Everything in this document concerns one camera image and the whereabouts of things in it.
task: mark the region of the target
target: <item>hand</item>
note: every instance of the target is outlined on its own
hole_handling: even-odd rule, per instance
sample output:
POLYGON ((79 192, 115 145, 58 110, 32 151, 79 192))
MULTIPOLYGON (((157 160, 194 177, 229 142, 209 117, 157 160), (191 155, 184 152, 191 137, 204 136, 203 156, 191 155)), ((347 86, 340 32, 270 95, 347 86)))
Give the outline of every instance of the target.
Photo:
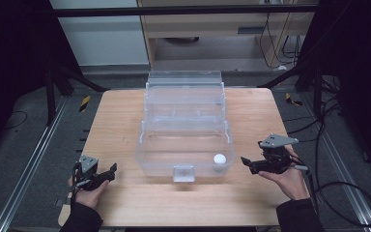
POLYGON ((96 207, 98 206, 100 196, 106 190, 108 184, 109 181, 106 180, 103 183, 101 183, 101 185, 98 188, 94 190, 91 191, 83 189, 79 190, 76 194, 75 201, 95 210, 96 207))
MULTIPOLYGON (((294 150, 291 148, 286 149, 292 156, 298 157, 294 150)), ((265 171, 260 171, 258 174, 270 181, 274 181, 291 200, 309 198, 302 173, 295 168, 289 168, 281 174, 265 171)))

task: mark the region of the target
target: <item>aluminum rail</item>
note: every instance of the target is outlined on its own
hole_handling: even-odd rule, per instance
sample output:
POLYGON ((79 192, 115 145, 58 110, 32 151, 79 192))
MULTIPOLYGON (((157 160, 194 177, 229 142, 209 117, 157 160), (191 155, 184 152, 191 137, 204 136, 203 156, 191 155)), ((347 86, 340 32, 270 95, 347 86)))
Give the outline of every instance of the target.
POLYGON ((41 159, 50 142, 50 139, 52 138, 53 133, 56 131, 59 121, 63 116, 67 102, 67 98, 62 97, 60 99, 57 109, 58 114, 56 115, 52 124, 45 128, 43 135, 38 145, 36 146, 34 153, 32 154, 32 157, 29 159, 29 162, 26 165, 22 175, 20 176, 11 197, 2 210, 0 214, 0 232, 5 232, 8 230, 12 219, 14 218, 14 214, 16 213, 16 210, 19 207, 19 204, 22 201, 30 182, 32 181, 32 178, 39 166, 39 163, 41 162, 41 159))
MULTIPOLYGON (((302 99, 304 100, 304 104, 309 111, 309 113, 316 119, 314 115, 314 111, 312 110, 311 103, 312 100, 306 94, 301 94, 302 99)), ((325 145, 327 155, 330 159, 330 162, 335 169, 336 175, 338 176, 340 181, 347 182, 353 185, 357 185, 354 177, 352 176, 351 172, 349 171, 348 167, 345 165, 345 162, 341 159, 339 152, 336 150, 335 145, 330 138, 328 131, 325 130, 321 136, 321 139, 325 145)), ((355 213, 357 214, 357 218, 359 219, 360 223, 363 224, 370 224, 371 223, 371 209, 363 196, 363 194, 354 188, 344 187, 344 190, 348 196, 349 201, 351 202, 355 213)), ((365 232, 371 232, 371 227, 363 227, 365 232)))

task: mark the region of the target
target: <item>plastic box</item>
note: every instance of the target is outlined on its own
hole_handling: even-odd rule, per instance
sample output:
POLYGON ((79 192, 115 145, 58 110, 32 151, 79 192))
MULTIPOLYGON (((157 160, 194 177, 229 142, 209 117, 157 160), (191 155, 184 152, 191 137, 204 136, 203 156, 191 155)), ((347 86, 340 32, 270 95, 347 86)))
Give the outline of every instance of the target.
POLYGON ((234 161, 221 72, 150 72, 135 158, 174 182, 224 175, 234 161))

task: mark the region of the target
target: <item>sleeve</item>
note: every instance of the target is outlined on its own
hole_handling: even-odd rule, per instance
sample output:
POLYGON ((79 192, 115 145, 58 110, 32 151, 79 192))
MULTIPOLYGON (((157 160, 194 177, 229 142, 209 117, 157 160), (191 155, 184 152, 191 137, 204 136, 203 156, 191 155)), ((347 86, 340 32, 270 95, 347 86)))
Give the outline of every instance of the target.
POLYGON ((282 232, 323 232, 310 198, 290 200, 276 208, 282 232))
POLYGON ((102 223, 98 212, 76 202, 60 232, 98 232, 102 223))

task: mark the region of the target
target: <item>white wall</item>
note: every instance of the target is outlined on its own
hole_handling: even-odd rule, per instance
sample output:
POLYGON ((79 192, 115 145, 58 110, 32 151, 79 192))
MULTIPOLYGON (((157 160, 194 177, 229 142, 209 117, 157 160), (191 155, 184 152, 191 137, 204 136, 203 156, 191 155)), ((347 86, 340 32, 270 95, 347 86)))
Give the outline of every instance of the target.
MULTIPOLYGON (((137 7, 135 0, 50 0, 54 9, 137 7)), ((59 21, 80 66, 148 65, 139 16, 64 17, 59 21)))

